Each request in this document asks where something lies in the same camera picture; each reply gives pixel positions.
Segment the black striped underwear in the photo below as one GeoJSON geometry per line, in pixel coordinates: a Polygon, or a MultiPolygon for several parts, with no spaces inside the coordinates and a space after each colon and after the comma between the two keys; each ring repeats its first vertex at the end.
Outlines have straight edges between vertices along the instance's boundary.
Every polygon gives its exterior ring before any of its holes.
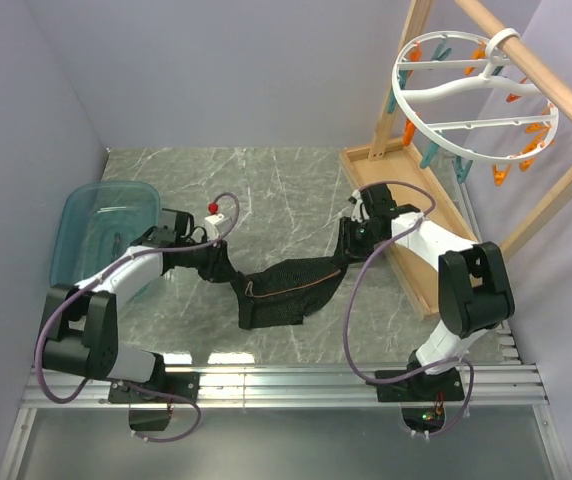
{"type": "Polygon", "coordinates": [[[231,281],[243,330],[301,325],[321,310],[341,285],[349,264],[335,256],[288,259],[231,281]]]}

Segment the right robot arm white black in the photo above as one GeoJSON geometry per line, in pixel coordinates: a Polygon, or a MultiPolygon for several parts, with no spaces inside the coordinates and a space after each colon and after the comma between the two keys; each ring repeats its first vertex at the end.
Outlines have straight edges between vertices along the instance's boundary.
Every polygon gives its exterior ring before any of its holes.
{"type": "Polygon", "coordinates": [[[340,227],[340,252],[361,264],[363,278],[388,247],[410,251],[437,274],[439,321],[424,343],[413,351],[403,373],[368,375],[355,364],[349,328],[342,328],[344,355],[350,369],[369,386],[404,384],[412,400],[426,400],[442,390],[466,352],[486,333],[515,312],[515,301],[500,247],[493,242],[461,237],[430,220],[436,207],[420,209],[398,204],[392,181],[379,181],[353,191],[350,216],[340,227]]]}

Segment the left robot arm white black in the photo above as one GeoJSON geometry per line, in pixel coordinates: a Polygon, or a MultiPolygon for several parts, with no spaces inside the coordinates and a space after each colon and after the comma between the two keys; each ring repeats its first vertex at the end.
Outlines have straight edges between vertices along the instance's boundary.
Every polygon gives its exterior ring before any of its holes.
{"type": "Polygon", "coordinates": [[[89,380],[132,382],[144,401],[168,388],[161,355],[119,340],[118,313],[153,280],[176,267],[206,268],[225,246],[238,213],[204,219],[205,240],[191,238],[186,212],[170,210],[171,223],[149,229],[125,253],[93,276],[49,290],[34,353],[37,381],[58,404],[75,399],[89,380]]]}

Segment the teal clothes peg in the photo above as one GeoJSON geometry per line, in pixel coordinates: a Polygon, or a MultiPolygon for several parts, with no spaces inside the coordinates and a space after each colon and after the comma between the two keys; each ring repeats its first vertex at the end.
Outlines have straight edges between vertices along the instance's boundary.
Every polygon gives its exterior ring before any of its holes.
{"type": "Polygon", "coordinates": [[[472,168],[473,161],[470,159],[463,159],[461,156],[456,156],[453,160],[453,168],[458,184],[463,184],[472,168]]]}
{"type": "Polygon", "coordinates": [[[435,157],[435,155],[439,151],[439,148],[440,148],[440,146],[433,141],[431,141],[428,144],[428,146],[423,151],[422,159],[421,159],[420,164],[419,164],[421,169],[426,169],[430,166],[433,158],[435,157]]]}

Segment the orange clothes peg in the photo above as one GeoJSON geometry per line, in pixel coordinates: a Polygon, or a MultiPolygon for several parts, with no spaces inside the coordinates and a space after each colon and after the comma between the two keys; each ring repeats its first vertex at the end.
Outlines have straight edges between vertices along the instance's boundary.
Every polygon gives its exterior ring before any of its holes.
{"type": "Polygon", "coordinates": [[[519,169],[521,172],[526,172],[530,169],[530,167],[534,164],[536,158],[531,157],[519,163],[519,169]]]}
{"type": "Polygon", "coordinates": [[[402,145],[404,147],[407,147],[412,143],[415,132],[416,132],[415,124],[410,119],[407,119],[405,122],[405,128],[402,137],[402,145]]]}
{"type": "Polygon", "coordinates": [[[512,167],[511,164],[493,164],[491,166],[493,183],[496,187],[500,187],[503,185],[508,174],[511,171],[511,167],[512,167]]]}

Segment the teal transparent plastic bin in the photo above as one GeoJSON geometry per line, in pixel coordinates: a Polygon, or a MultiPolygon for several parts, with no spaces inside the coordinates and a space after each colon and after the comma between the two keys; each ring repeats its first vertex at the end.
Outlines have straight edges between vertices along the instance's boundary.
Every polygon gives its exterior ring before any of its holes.
{"type": "Polygon", "coordinates": [[[49,283],[74,285],[103,270],[157,224],[160,211],[159,193],[144,182],[107,181],[78,188],[62,211],[49,283]]]}

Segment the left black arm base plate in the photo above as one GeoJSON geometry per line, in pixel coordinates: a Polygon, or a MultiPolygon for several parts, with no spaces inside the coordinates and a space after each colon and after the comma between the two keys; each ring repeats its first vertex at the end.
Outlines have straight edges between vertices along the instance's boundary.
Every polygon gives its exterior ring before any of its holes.
{"type": "Polygon", "coordinates": [[[177,397],[195,401],[199,384],[200,374],[197,372],[165,373],[145,383],[114,382],[107,401],[111,404],[175,403],[177,397]]]}

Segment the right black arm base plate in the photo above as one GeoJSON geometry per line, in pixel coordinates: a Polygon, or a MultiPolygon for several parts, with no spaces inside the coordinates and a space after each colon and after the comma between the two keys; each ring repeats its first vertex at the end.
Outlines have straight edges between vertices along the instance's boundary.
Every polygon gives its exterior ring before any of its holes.
{"type": "Polygon", "coordinates": [[[376,388],[380,403],[462,401],[465,398],[461,376],[456,368],[438,375],[420,373],[396,383],[371,385],[376,388]]]}

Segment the aluminium mounting rail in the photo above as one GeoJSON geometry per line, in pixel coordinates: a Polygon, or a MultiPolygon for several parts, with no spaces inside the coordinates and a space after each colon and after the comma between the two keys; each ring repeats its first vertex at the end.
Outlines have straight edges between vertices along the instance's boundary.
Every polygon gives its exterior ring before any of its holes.
{"type": "MultiPolygon", "coordinates": [[[[533,365],[474,366],[470,406],[547,405],[539,372],[533,365]]],[[[367,386],[346,365],[301,364],[289,366],[209,365],[189,368],[178,365],[170,373],[199,374],[197,403],[202,409],[280,409],[280,408],[371,408],[430,407],[422,403],[378,402],[374,387],[367,386]]],[[[56,395],[68,395],[79,384],[78,377],[46,372],[45,379],[56,395]]],[[[31,373],[20,407],[24,408],[126,408],[109,404],[111,385],[90,381],[72,402],[59,405],[43,395],[31,373]]]]}

